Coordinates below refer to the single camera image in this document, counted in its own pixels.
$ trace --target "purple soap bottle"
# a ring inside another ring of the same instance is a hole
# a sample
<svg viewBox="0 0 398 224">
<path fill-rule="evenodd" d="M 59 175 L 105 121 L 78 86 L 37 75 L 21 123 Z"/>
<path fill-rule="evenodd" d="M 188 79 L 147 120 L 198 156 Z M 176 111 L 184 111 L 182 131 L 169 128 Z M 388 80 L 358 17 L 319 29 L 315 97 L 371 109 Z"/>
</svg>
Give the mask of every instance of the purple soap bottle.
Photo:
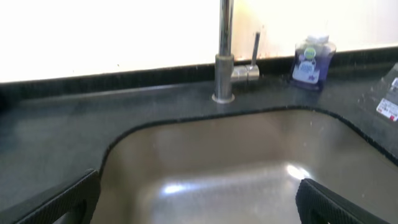
<svg viewBox="0 0 398 224">
<path fill-rule="evenodd" d="M 290 83 L 309 90 L 322 90 L 336 46 L 329 35 L 309 35 L 296 44 Z"/>
</svg>

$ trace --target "faucet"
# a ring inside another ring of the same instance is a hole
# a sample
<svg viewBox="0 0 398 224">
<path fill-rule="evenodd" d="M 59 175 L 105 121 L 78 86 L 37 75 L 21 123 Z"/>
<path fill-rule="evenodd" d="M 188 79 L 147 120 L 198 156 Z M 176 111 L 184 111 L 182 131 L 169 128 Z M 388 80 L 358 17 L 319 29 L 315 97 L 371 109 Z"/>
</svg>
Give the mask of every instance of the faucet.
<svg viewBox="0 0 398 224">
<path fill-rule="evenodd" d="M 215 90 L 211 97 L 217 103 L 230 103 L 235 99 L 232 82 L 248 82 L 260 76 L 256 65 L 259 32 L 256 33 L 251 64 L 234 67 L 234 55 L 231 54 L 233 4 L 233 0 L 220 0 L 220 40 L 215 63 Z"/>
</svg>

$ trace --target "backsplash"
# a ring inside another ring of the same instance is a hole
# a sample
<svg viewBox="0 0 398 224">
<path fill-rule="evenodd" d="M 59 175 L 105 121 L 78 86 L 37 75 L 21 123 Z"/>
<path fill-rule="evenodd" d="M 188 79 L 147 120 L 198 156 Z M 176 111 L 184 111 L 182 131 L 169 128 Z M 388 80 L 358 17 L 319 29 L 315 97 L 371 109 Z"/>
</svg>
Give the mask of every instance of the backsplash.
<svg viewBox="0 0 398 224">
<path fill-rule="evenodd" d="M 213 63 L 217 0 L 4 1 L 0 82 Z M 338 51 L 398 45 L 396 0 L 235 0 L 232 51 L 249 59 L 293 55 L 327 31 Z"/>
</svg>

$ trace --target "dark stone countertop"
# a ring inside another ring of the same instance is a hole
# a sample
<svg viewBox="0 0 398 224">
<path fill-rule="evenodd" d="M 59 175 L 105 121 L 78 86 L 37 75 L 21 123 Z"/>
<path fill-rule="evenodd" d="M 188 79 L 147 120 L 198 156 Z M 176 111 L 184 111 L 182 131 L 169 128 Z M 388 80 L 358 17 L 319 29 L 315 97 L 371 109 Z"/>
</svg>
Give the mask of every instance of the dark stone countertop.
<svg viewBox="0 0 398 224">
<path fill-rule="evenodd" d="M 236 99 L 228 105 L 211 100 L 213 82 L 23 101 L 0 114 L 0 210 L 86 169 L 100 170 L 107 148 L 135 129 L 188 119 L 318 110 L 339 118 L 394 159 L 397 124 L 378 115 L 378 102 L 367 102 L 365 95 L 390 69 L 331 74 L 321 93 L 265 76 L 236 87 Z"/>
</svg>

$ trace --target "sink basin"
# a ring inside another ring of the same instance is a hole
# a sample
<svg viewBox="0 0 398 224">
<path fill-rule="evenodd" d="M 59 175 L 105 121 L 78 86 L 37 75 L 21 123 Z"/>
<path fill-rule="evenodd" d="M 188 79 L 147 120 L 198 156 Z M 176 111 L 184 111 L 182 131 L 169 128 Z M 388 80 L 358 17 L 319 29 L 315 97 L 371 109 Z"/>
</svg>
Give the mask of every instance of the sink basin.
<svg viewBox="0 0 398 224">
<path fill-rule="evenodd" d="M 398 168 L 338 119 L 305 110 L 130 134 L 104 165 L 92 223 L 300 223 L 311 178 L 398 223 Z"/>
</svg>

